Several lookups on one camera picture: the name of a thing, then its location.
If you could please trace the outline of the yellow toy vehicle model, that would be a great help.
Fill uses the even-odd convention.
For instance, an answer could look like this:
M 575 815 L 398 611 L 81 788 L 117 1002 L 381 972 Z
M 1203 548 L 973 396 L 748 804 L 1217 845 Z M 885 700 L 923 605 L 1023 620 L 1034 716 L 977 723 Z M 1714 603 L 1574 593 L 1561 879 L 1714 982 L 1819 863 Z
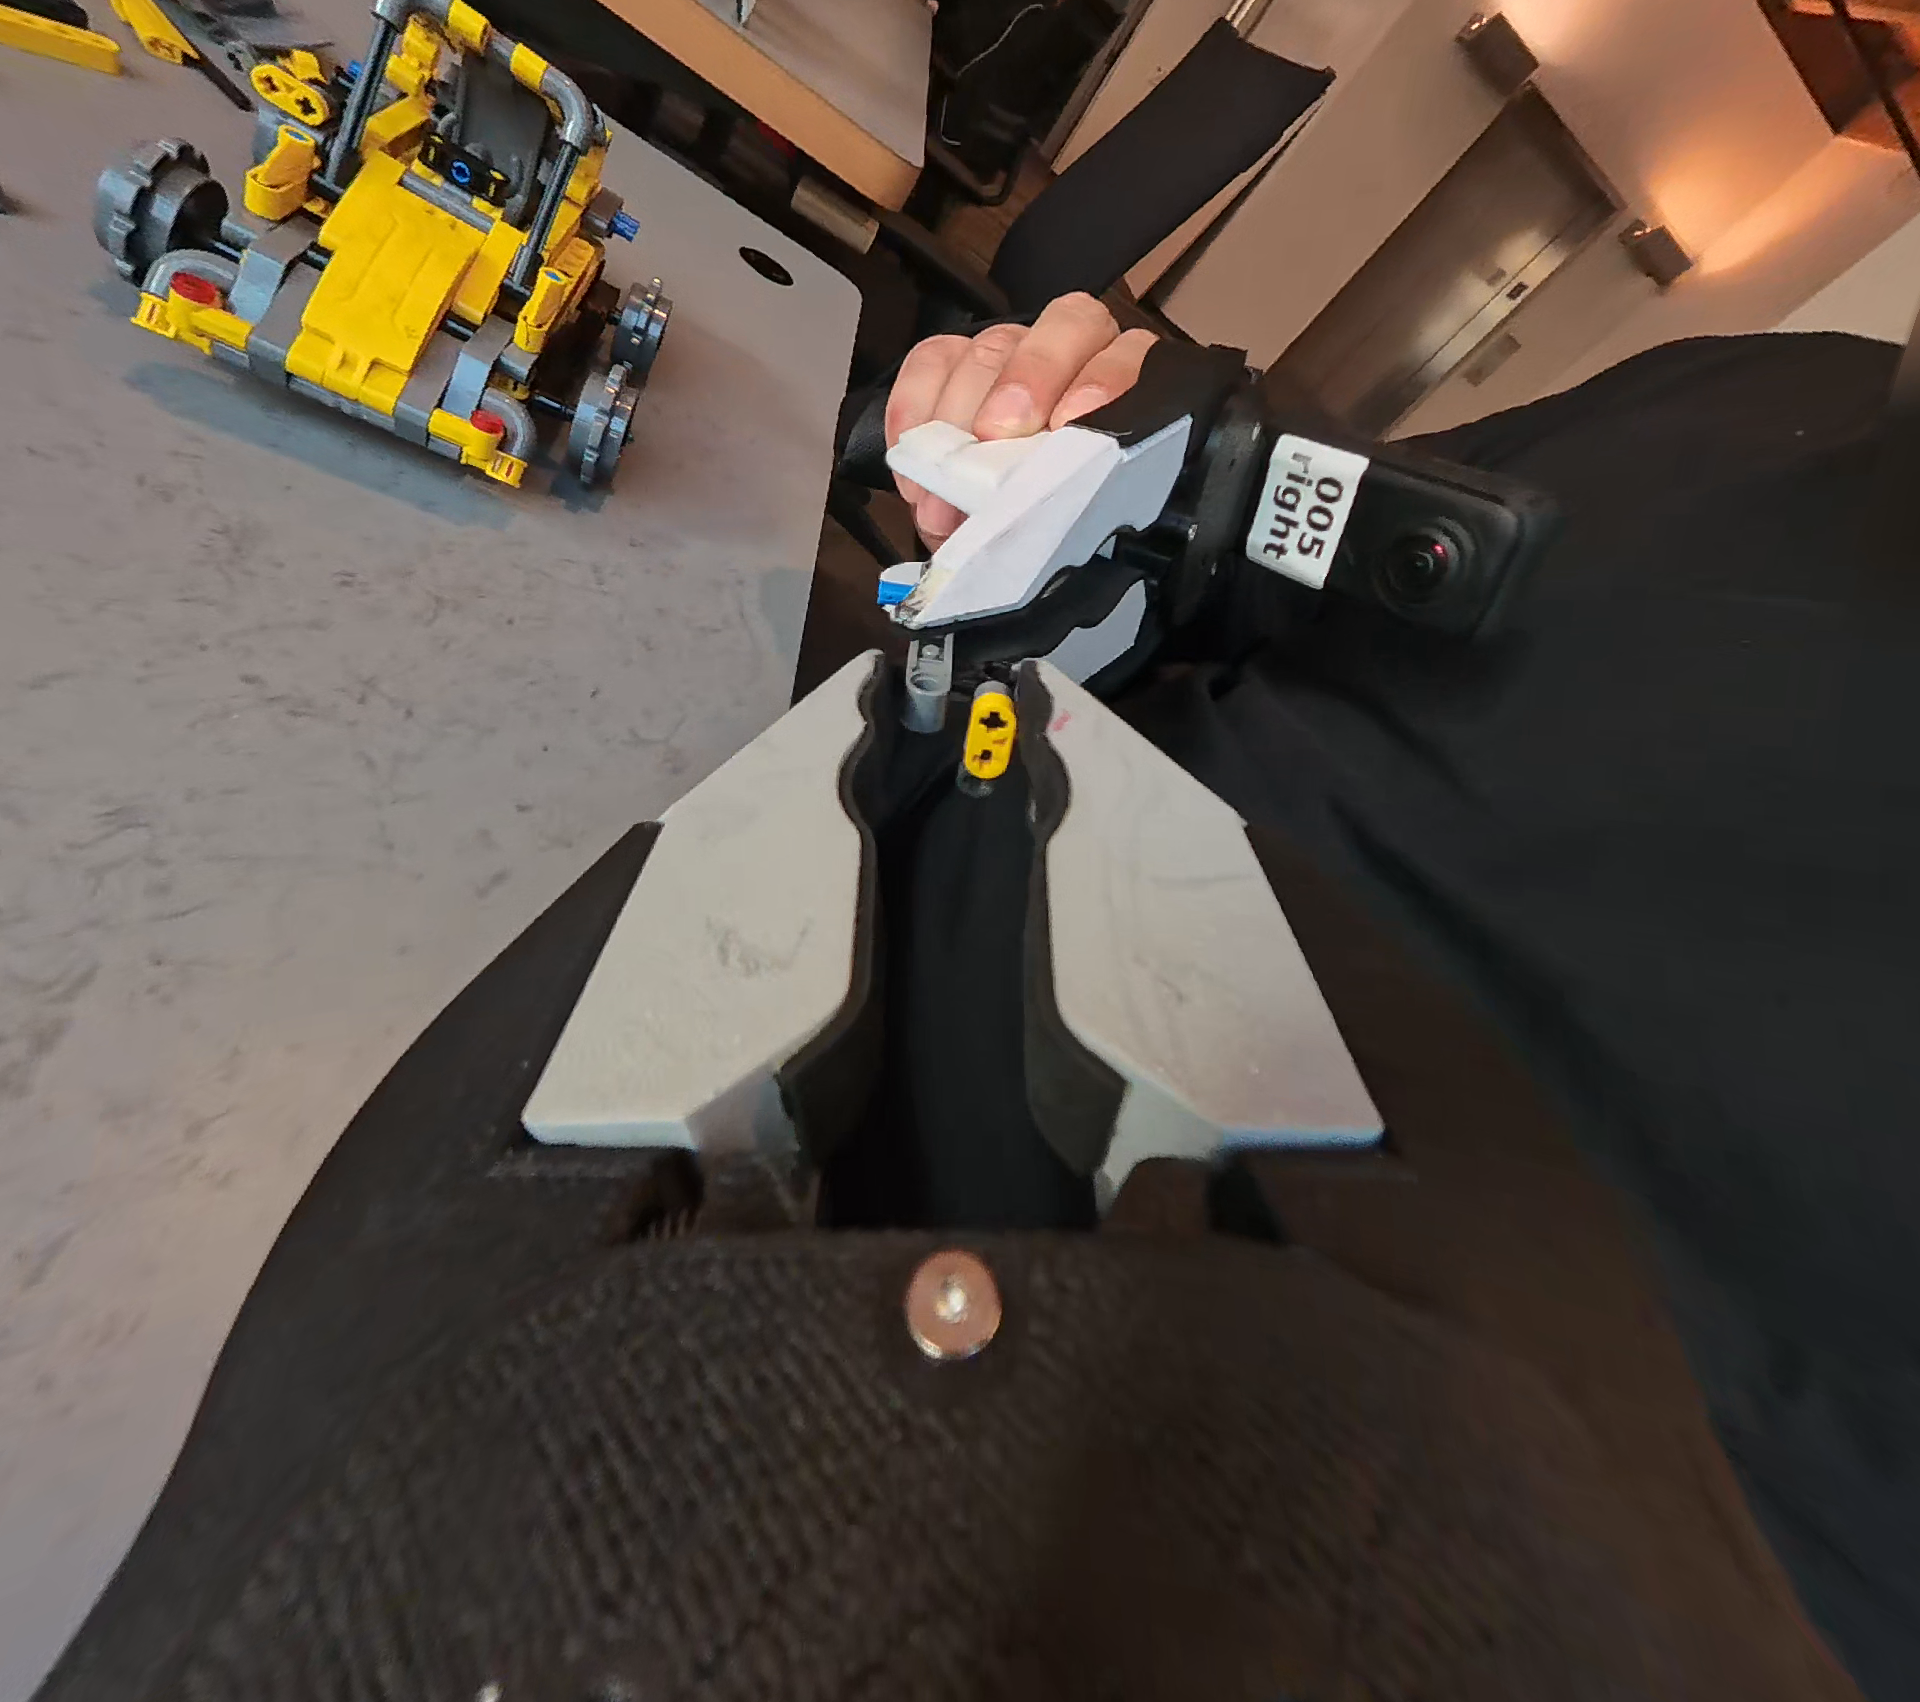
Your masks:
M 106 167 L 92 234 L 136 324 L 520 489 L 539 434 L 607 484 L 669 318 L 605 250 L 612 126 L 462 0 L 374 0 L 371 51 L 262 58 L 237 195 L 183 137 Z

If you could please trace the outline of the person's black clothing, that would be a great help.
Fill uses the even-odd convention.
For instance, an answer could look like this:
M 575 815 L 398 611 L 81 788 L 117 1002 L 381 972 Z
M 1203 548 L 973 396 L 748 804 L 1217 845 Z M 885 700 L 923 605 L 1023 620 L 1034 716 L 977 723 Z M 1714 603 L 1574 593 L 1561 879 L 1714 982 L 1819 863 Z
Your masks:
M 1411 452 L 1561 534 L 1484 645 L 1259 575 L 1117 711 L 1454 974 L 1642 1215 L 1817 1634 L 1917 1700 L 1917 400 L 1642 348 Z

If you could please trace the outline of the pile of building pieces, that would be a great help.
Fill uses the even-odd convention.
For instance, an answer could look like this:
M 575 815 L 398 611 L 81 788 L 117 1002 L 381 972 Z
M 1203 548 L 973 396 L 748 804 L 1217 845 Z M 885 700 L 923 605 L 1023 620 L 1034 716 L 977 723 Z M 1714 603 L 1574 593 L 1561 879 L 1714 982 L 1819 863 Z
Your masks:
M 297 84 L 330 78 L 330 45 L 280 0 L 2 0 L 2 45 L 63 65 L 117 77 L 124 50 L 201 73 L 237 110 L 252 110 L 252 73 L 280 65 Z

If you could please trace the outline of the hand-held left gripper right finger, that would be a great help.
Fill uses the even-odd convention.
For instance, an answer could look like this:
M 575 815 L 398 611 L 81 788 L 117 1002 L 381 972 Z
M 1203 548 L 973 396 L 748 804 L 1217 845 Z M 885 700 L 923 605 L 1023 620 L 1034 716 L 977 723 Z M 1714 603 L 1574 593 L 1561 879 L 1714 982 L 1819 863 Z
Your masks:
M 1021 665 L 1021 765 L 1023 1097 L 1096 1207 L 1141 1161 L 1377 1149 L 1246 819 L 1048 660 Z

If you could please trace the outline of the grey door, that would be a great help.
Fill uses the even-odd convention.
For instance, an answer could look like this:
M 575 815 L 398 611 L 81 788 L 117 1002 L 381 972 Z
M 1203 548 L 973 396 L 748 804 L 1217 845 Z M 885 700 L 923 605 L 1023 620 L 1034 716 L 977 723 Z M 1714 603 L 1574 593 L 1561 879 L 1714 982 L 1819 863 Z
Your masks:
M 1269 364 L 1266 383 L 1384 439 L 1615 219 L 1620 195 L 1597 164 L 1520 85 Z

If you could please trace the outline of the grey gear rack piece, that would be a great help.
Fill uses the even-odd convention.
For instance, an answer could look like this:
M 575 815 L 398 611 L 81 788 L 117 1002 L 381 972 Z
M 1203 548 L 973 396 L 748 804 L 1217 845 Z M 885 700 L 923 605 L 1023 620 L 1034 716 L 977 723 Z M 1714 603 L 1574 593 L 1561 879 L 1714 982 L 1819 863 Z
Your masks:
M 932 558 L 877 575 L 877 611 L 905 638 L 900 723 L 923 736 L 948 726 L 953 678 L 953 620 L 936 605 L 945 583 L 948 572 Z

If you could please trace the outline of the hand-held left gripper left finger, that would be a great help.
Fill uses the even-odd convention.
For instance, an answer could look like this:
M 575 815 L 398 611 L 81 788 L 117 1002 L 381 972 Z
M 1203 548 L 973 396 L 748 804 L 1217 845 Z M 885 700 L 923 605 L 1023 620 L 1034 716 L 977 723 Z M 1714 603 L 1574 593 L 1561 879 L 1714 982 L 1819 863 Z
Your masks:
M 839 771 L 863 652 L 675 799 L 522 1107 L 539 1145 L 788 1152 L 779 1068 L 855 980 L 860 839 Z

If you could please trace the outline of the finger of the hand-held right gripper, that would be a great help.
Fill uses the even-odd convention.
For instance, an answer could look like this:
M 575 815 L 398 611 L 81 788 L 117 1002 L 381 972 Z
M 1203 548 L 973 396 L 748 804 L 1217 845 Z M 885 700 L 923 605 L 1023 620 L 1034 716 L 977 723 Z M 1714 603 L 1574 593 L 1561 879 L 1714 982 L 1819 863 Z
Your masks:
M 1026 605 L 952 625 L 948 692 L 973 692 L 984 676 L 1048 660 L 1067 683 L 1088 683 L 1127 657 L 1145 630 L 1149 577 L 1133 569 L 1066 569 Z
M 1141 439 L 1080 423 L 1023 439 L 920 424 L 917 489 L 965 519 L 923 565 L 917 622 L 1017 611 L 1112 537 L 1151 530 L 1181 475 L 1188 434 L 1186 415 Z

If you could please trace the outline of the person's right hand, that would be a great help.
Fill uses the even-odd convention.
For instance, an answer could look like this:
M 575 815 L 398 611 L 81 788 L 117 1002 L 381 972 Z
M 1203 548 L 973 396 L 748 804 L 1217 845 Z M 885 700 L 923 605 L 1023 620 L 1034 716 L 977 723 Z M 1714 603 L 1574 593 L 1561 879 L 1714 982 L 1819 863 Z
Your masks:
M 976 439 L 1053 434 L 1133 387 L 1151 347 L 1151 329 L 1120 329 L 1094 293 L 1052 298 L 1030 322 L 925 336 L 887 383 L 882 439 L 925 423 Z

